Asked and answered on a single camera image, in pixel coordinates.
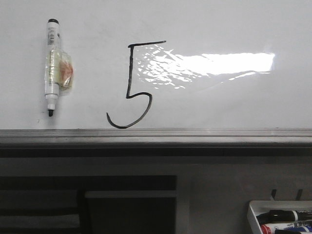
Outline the right black tray hook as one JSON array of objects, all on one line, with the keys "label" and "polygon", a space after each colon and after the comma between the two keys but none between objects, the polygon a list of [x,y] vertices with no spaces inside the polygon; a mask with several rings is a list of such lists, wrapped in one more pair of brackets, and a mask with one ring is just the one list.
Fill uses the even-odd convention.
[{"label": "right black tray hook", "polygon": [[295,197],[295,200],[296,201],[299,201],[300,199],[301,199],[301,196],[302,196],[302,189],[299,189],[298,191],[297,191],[297,194],[296,194],[296,197]]}]

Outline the black marker in tray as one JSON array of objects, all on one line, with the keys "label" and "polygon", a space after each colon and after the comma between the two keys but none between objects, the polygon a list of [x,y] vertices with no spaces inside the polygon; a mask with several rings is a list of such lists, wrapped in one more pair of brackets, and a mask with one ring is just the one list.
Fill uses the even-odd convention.
[{"label": "black marker in tray", "polygon": [[270,210],[266,213],[256,216],[256,218],[260,224],[311,221],[312,211],[311,210],[304,210],[304,211]]}]

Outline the dark cabinet with white bars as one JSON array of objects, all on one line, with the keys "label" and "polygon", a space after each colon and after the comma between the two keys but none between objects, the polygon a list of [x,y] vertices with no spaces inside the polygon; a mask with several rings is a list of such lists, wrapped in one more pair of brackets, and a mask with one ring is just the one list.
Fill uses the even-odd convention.
[{"label": "dark cabinet with white bars", "polygon": [[173,234],[176,177],[3,176],[3,234]]}]

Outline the grey aluminium whiteboard ledge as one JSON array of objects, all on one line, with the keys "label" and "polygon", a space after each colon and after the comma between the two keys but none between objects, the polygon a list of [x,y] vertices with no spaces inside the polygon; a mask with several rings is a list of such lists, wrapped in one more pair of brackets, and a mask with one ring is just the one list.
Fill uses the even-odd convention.
[{"label": "grey aluminium whiteboard ledge", "polygon": [[16,129],[1,149],[310,148],[310,129]]}]

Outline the white whiteboard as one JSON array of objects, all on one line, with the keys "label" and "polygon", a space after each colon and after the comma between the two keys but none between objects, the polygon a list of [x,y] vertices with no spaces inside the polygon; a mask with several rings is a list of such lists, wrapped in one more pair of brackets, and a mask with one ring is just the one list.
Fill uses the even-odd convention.
[{"label": "white whiteboard", "polygon": [[[73,87],[44,98],[46,23]],[[309,0],[3,0],[2,129],[310,128]]]}]

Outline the white marker tray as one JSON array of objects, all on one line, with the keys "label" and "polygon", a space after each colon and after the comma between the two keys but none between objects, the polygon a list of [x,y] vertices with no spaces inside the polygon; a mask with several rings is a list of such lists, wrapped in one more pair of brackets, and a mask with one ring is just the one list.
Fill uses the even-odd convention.
[{"label": "white marker tray", "polygon": [[257,216],[269,210],[311,210],[312,201],[273,201],[253,200],[249,203],[247,219],[253,234],[261,234],[262,230],[257,221]]}]

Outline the black tray hook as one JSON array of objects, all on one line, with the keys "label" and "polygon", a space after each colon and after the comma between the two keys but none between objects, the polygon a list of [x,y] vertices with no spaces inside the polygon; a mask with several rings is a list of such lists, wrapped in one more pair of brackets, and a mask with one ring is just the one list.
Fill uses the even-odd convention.
[{"label": "black tray hook", "polygon": [[297,194],[296,194],[296,197],[295,197],[295,200],[296,201],[299,201],[300,199],[301,199],[301,196],[302,196],[302,189],[299,189],[298,191],[297,191]]},{"label": "black tray hook", "polygon": [[276,189],[272,189],[271,195],[270,195],[270,200],[275,201],[276,192],[277,192]]}]

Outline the blue marker in tray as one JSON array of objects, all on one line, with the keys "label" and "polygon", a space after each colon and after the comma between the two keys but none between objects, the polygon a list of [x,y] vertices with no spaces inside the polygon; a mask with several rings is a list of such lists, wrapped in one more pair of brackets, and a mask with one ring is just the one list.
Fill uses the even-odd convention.
[{"label": "blue marker in tray", "polygon": [[312,234],[311,226],[302,226],[298,228],[286,229],[286,230],[276,230],[275,234]]}]

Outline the white whiteboard marker with tape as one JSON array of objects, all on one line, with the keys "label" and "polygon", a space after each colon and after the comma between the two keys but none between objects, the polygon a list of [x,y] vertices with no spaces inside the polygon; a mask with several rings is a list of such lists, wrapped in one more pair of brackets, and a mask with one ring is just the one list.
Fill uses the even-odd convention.
[{"label": "white whiteboard marker with tape", "polygon": [[45,63],[45,91],[48,116],[56,109],[59,94],[72,88],[74,69],[71,56],[61,48],[60,25],[57,19],[47,22],[47,55]]}]

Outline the red marker in tray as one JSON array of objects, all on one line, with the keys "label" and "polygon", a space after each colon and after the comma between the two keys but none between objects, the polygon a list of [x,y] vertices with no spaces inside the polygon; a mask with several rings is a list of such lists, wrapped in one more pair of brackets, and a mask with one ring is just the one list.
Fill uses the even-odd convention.
[{"label": "red marker in tray", "polygon": [[289,232],[312,232],[312,222],[268,223],[260,225],[263,234],[277,234],[278,230]]}]

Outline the left black tray hook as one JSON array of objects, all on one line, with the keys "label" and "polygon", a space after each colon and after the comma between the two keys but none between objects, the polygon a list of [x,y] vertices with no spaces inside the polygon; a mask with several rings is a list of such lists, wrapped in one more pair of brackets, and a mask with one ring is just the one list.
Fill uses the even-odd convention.
[{"label": "left black tray hook", "polygon": [[270,200],[275,201],[276,192],[277,192],[276,189],[272,189],[271,195],[270,195]]}]

